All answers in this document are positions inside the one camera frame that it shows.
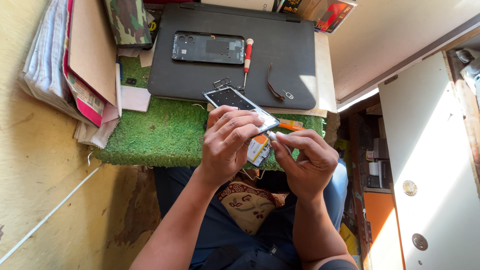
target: orange panel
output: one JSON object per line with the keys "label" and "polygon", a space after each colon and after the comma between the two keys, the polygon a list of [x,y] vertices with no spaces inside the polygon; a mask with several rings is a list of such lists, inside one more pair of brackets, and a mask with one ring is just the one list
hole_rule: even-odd
{"label": "orange panel", "polygon": [[367,221],[372,226],[373,269],[405,269],[392,194],[363,193]]}
{"label": "orange panel", "polygon": [[372,226],[372,240],[375,243],[378,233],[394,208],[393,197],[392,194],[365,192],[363,200],[365,201],[367,220]]}

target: green artificial grass mat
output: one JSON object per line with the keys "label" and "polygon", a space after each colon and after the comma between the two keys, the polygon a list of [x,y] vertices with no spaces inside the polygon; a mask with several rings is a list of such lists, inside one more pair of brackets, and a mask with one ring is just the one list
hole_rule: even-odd
{"label": "green artificial grass mat", "polygon": [[[140,59],[119,57],[123,68],[122,85],[127,78],[137,79],[133,86],[146,88],[150,67],[142,68]],[[104,163],[147,166],[198,166],[202,160],[203,123],[208,118],[206,103],[156,98],[152,96],[147,112],[123,110],[120,121],[105,149],[94,149],[94,156]],[[275,114],[278,118],[303,122],[324,135],[324,119],[318,116]],[[290,133],[285,128],[274,131]],[[247,162],[245,168],[254,168]],[[264,163],[264,170],[280,170],[274,155]]]}

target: black laptop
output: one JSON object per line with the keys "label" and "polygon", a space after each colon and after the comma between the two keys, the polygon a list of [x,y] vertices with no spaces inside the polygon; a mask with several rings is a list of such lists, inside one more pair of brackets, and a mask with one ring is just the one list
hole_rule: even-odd
{"label": "black laptop", "polygon": [[[315,48],[313,22],[276,12],[207,5],[169,3],[160,22],[148,91],[157,97],[206,101],[203,91],[228,77],[242,86],[243,64],[177,61],[172,58],[177,31],[241,36],[254,40],[245,95],[263,107],[310,110],[315,104]],[[294,99],[280,99],[285,92]]]}

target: yellow box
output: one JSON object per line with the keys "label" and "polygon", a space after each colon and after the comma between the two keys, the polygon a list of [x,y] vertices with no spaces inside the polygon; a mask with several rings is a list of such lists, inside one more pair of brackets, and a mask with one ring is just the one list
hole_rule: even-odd
{"label": "yellow box", "polygon": [[347,245],[348,253],[350,253],[350,255],[359,255],[359,241],[353,235],[352,231],[350,231],[348,227],[343,223],[340,225],[340,236],[343,238],[343,241]]}

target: cabinet door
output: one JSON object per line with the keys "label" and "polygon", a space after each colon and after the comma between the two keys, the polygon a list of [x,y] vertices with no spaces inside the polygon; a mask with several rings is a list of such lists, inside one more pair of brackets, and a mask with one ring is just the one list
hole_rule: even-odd
{"label": "cabinet door", "polygon": [[449,72],[439,52],[379,85],[407,270],[479,269],[478,179]]}

